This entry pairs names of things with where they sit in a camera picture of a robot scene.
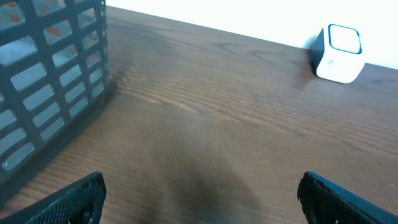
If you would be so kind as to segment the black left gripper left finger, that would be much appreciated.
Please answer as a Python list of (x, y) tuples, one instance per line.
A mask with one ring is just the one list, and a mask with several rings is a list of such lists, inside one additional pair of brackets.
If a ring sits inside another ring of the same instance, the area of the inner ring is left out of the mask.
[(98, 224), (106, 186), (103, 175), (93, 172), (42, 200), (1, 219), (1, 224)]

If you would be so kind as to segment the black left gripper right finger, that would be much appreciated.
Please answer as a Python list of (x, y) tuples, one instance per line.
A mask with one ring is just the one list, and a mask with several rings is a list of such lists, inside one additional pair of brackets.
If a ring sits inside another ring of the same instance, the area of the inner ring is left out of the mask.
[(297, 198), (309, 223), (397, 223), (397, 215), (312, 171), (300, 180)]

